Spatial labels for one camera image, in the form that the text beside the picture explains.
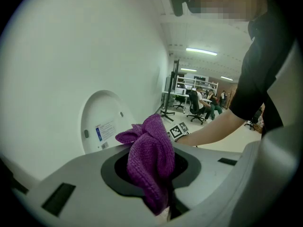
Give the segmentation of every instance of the brown wall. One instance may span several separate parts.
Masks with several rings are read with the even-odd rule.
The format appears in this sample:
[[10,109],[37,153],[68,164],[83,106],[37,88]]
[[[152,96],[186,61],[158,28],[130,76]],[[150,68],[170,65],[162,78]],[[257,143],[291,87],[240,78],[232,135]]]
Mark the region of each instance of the brown wall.
[[208,80],[209,82],[213,82],[213,83],[218,83],[218,90],[217,90],[217,95],[218,97],[220,97],[221,93],[223,92],[223,90],[226,91],[227,94],[227,98],[226,98],[226,103],[224,108],[227,108],[229,106],[228,103],[230,103],[232,101],[233,96],[235,95],[235,92],[237,90],[238,87],[238,83],[230,83],[227,81],[223,81],[220,79],[216,79],[216,78],[209,78]]

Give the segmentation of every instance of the black sleeve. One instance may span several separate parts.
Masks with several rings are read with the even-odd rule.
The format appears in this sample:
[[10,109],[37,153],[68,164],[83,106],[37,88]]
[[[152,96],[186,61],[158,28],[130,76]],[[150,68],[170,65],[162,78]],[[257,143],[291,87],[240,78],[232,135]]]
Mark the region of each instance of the black sleeve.
[[253,81],[253,70],[249,65],[242,66],[238,88],[229,109],[239,118],[251,120],[263,104],[263,96]]

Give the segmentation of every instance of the toilet lid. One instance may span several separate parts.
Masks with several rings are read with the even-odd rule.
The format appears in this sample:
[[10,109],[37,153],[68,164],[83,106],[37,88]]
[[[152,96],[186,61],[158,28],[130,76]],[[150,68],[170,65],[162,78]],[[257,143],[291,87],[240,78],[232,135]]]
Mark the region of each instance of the toilet lid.
[[127,105],[113,92],[92,94],[80,117],[80,134],[86,154],[120,145],[115,136],[136,123]]

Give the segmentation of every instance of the ceiling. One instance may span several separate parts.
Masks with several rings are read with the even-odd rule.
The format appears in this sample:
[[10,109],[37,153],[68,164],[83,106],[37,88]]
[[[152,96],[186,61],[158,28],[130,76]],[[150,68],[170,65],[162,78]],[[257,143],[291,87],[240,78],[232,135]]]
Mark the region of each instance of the ceiling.
[[[251,45],[247,22],[236,22],[217,14],[193,15],[185,3],[183,16],[176,17],[169,0],[151,2],[159,16],[171,56],[180,59],[179,68],[194,69],[196,74],[215,78],[239,78],[242,59]],[[187,52],[187,47],[218,54]]]

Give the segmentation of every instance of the purple knitted towel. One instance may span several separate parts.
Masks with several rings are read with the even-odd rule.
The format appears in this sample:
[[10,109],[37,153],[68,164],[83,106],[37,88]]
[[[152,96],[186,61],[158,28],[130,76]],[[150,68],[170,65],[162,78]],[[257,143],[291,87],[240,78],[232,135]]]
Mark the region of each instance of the purple knitted towel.
[[127,172],[133,183],[143,188],[145,203],[158,215],[168,205],[169,176],[175,169],[175,152],[159,114],[148,117],[143,124],[116,135],[126,144],[134,141],[127,162]]

